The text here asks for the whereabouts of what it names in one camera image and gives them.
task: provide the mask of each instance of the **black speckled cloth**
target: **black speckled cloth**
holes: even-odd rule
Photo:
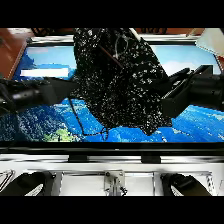
[[[120,68],[102,46],[123,66]],[[75,28],[74,54],[79,83],[71,97],[85,100],[106,128],[140,128],[146,135],[171,126],[161,112],[162,95],[153,83],[168,78],[149,44],[128,28]]]

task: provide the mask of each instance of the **black fabric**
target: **black fabric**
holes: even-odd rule
[[[120,68],[112,56],[117,42]],[[154,82],[168,78],[149,44],[125,28],[75,28],[74,54],[77,71],[73,81],[79,88],[72,98],[85,100],[96,119],[106,128],[138,127],[152,134],[158,127],[171,126],[162,115],[161,93]]]

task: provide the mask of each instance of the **computer screen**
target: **computer screen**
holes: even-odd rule
[[[213,54],[191,45],[152,45],[168,76],[189,67],[213,65],[214,74],[221,74]],[[27,47],[13,80],[33,80],[42,77],[22,76],[22,70],[67,68],[69,79],[76,70],[73,46]],[[99,132],[103,126],[91,114],[83,100],[72,100],[85,133]],[[224,113],[190,105],[172,127],[158,128],[147,136],[139,128],[117,127],[109,131],[106,142],[224,142]],[[104,142],[102,136],[83,136],[68,99],[54,106],[39,106],[19,114],[19,141],[31,142]],[[14,115],[0,119],[0,141],[15,138]]]

